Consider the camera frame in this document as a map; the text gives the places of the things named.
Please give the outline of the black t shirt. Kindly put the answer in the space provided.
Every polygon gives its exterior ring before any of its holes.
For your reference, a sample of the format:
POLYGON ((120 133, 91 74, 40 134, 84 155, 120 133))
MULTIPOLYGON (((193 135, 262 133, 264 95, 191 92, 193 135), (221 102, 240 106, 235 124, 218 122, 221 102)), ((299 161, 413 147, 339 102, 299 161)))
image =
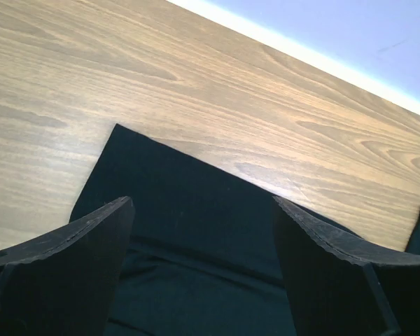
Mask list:
POLYGON ((135 215, 106 335, 298 335, 278 196, 116 125, 71 219, 122 196, 135 215))

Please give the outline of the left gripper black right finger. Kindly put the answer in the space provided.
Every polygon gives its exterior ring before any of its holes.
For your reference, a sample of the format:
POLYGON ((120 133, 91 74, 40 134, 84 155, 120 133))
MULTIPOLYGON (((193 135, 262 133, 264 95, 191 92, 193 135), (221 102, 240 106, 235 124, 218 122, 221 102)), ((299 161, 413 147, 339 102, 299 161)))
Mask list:
POLYGON ((275 198, 274 240, 298 335, 420 335, 420 213, 404 251, 275 198))

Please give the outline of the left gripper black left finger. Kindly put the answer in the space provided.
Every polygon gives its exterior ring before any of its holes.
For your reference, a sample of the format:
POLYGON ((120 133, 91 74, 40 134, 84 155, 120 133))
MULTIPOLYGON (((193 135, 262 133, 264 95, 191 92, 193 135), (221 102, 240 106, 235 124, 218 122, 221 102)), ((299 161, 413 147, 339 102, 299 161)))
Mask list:
POLYGON ((120 197, 0 250, 0 335, 102 335, 133 220, 120 197))

